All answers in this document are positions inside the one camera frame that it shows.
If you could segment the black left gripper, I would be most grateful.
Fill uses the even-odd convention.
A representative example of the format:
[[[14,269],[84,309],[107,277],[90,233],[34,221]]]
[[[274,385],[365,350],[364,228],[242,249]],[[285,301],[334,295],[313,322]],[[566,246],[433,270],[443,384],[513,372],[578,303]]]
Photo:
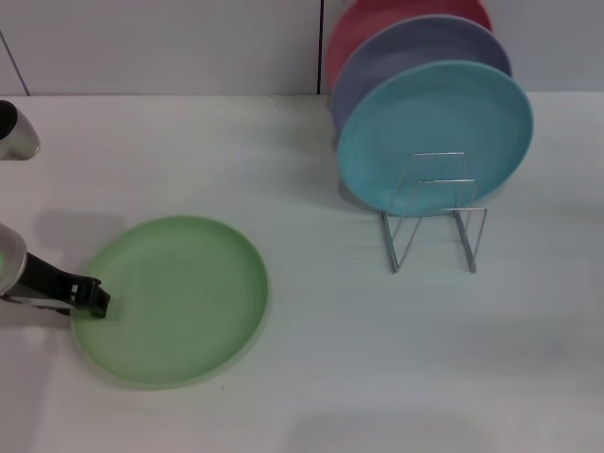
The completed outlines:
[[[67,273],[27,254],[25,269],[18,280],[19,303],[59,314],[81,310],[104,319],[109,301],[110,295],[101,287],[99,279]]]

